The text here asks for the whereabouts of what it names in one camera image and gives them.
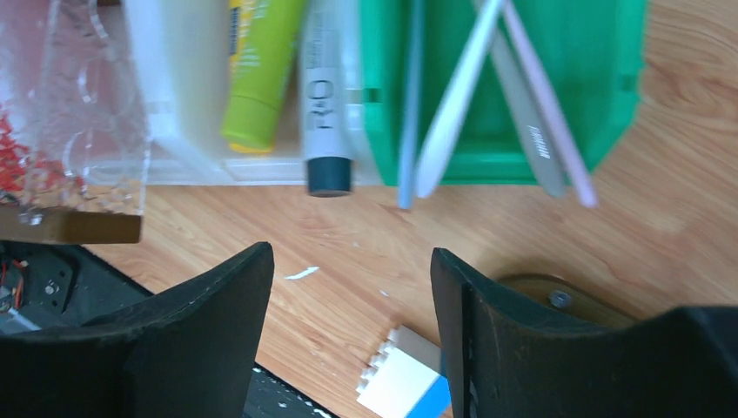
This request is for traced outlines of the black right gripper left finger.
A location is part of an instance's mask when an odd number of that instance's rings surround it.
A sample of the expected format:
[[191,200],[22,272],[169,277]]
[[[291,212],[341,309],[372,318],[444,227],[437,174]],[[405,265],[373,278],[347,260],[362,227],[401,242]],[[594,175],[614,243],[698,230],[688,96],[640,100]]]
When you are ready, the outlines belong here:
[[1,339],[4,417],[240,417],[274,274],[258,242],[77,327]]

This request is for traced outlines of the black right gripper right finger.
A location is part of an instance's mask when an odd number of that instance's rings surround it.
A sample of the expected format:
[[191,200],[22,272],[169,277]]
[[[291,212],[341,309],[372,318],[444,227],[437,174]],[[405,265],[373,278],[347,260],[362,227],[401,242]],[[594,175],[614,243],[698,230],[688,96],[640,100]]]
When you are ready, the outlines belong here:
[[492,280],[444,248],[430,277],[457,417],[734,417],[737,309],[684,306],[633,320],[550,302],[560,281]]

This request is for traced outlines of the green toothpaste tube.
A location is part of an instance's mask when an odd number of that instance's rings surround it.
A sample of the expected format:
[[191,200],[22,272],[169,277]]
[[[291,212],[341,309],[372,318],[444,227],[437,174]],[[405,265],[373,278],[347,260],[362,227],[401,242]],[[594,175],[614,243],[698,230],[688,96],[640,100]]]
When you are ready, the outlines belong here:
[[301,0],[229,2],[231,84],[220,133],[231,150],[272,150],[306,5]]

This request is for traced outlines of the white toothpaste tube black cap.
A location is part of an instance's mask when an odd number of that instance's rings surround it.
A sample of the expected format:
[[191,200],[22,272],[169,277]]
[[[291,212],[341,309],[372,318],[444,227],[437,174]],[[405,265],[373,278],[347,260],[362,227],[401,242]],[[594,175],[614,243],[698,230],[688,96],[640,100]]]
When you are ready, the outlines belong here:
[[335,2],[307,4],[299,57],[301,148],[307,192],[337,198],[352,192]]

